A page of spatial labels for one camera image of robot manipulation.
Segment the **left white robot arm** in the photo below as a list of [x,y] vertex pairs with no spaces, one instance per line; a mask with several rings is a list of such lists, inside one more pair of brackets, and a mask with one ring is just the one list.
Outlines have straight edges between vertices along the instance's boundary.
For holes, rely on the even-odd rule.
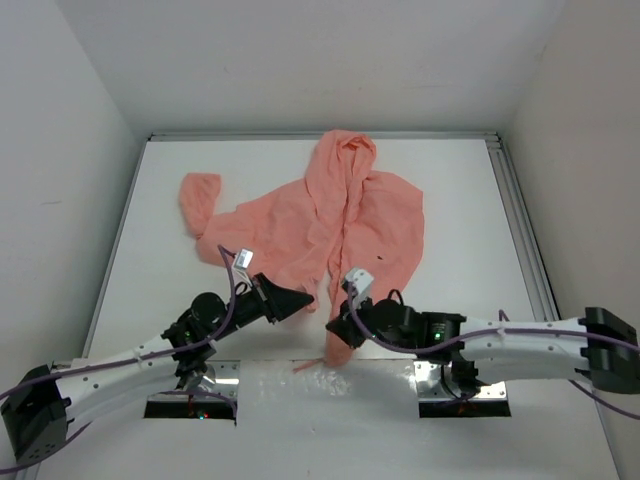
[[1,418],[15,458],[12,472],[55,454],[98,417],[132,401],[182,388],[203,374],[215,343],[261,318],[278,323],[311,305],[312,295],[256,275],[228,301],[197,295],[163,333],[98,364],[41,365],[2,393]]

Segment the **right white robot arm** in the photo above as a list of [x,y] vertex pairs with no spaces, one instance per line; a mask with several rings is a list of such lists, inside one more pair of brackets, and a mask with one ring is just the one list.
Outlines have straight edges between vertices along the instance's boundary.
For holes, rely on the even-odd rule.
[[569,380],[616,394],[639,392],[636,330],[601,307],[567,320],[509,322],[418,312],[392,298],[343,303],[326,329],[348,347],[378,346],[449,369],[462,394],[511,380]]

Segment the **salmon pink hooded jacket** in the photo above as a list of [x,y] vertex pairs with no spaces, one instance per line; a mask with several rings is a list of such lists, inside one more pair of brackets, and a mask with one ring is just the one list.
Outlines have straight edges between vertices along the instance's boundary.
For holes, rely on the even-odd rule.
[[346,299],[341,283],[354,267],[374,278],[373,300],[403,290],[424,251],[424,198],[403,178],[373,168],[374,142],[365,134],[333,130],[316,144],[303,178],[230,213],[216,212],[222,180],[189,173],[179,205],[196,250],[219,265],[221,247],[248,248],[250,271],[279,286],[316,295],[330,279],[331,314]]

